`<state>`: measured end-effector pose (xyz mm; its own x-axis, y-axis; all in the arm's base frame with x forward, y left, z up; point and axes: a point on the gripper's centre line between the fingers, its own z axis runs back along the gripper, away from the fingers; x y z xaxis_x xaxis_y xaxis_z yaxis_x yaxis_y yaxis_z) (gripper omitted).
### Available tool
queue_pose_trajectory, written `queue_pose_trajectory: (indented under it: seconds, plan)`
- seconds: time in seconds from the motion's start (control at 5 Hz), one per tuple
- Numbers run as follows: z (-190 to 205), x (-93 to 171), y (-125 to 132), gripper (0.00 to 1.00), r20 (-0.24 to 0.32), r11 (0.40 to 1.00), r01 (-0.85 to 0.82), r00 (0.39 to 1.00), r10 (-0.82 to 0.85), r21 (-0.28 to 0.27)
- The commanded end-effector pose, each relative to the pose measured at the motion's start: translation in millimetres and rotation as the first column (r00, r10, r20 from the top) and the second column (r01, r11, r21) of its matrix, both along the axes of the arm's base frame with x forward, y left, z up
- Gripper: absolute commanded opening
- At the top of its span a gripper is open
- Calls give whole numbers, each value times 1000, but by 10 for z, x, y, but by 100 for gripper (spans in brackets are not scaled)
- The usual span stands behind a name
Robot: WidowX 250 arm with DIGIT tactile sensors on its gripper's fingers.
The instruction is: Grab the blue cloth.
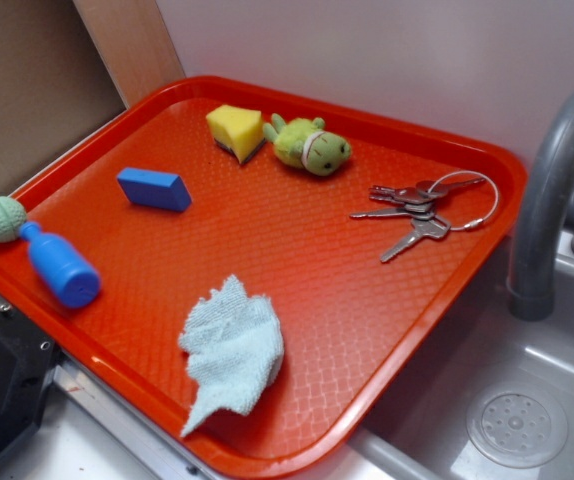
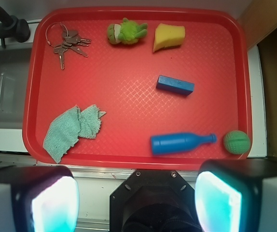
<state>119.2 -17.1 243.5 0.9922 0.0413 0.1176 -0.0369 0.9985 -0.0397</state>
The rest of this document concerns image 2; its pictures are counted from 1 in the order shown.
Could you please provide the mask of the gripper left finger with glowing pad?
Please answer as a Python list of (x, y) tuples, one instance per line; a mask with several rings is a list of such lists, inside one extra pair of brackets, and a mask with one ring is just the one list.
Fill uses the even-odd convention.
[(73, 232), (79, 188), (65, 166), (0, 167), (0, 232)]

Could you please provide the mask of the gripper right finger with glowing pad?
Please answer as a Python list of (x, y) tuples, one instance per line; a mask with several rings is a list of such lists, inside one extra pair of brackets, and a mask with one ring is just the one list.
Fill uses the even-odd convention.
[(277, 232), (277, 159), (205, 161), (195, 207), (205, 232)]

